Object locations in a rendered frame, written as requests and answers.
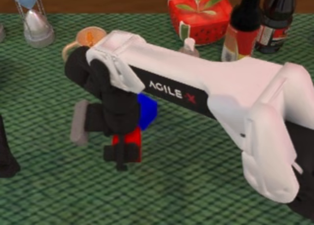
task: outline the green tablecloth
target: green tablecloth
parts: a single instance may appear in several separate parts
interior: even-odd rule
[[[292,225],[310,224],[255,192],[242,174],[240,151],[217,122],[158,100],[159,116],[143,133],[143,162],[119,173],[102,159],[110,143],[91,134],[69,140],[73,106],[91,95],[64,76],[61,50],[77,31],[100,26],[142,35],[177,50],[182,43],[165,14],[49,15],[56,41],[36,50],[16,14],[0,14],[0,113],[22,171],[0,179],[0,225]],[[314,15],[296,15],[277,54],[314,72]],[[222,41],[201,47],[219,60]]]

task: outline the mug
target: mug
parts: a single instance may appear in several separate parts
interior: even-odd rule
[[[80,46],[92,47],[107,35],[106,31],[100,27],[86,27],[77,33],[74,42],[66,45],[62,50],[62,58],[64,61],[68,59],[68,53],[71,49]]]

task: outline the bottle cap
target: bottle cap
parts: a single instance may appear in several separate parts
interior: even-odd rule
[[[47,18],[37,10],[29,10],[25,15],[24,37],[34,48],[43,48],[54,41],[54,32]]]
[[[2,24],[0,24],[0,42],[2,42],[5,38],[5,31]]]
[[[200,57],[198,50],[195,49],[195,40],[190,37],[184,40],[184,45],[179,49],[179,52],[195,57]]]

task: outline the robotic arm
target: robotic arm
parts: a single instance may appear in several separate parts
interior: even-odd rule
[[[101,61],[116,88],[145,91],[216,119],[242,151],[248,183],[313,216],[314,90],[304,67],[251,57],[212,62],[119,30],[90,48],[86,60]]]

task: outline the red cube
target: red cube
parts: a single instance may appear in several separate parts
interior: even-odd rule
[[[226,34],[232,6],[229,0],[221,0],[205,12],[209,0],[168,0],[172,25],[180,39],[187,37],[195,40],[195,45],[206,45],[220,40]],[[186,9],[178,8],[184,4]]]

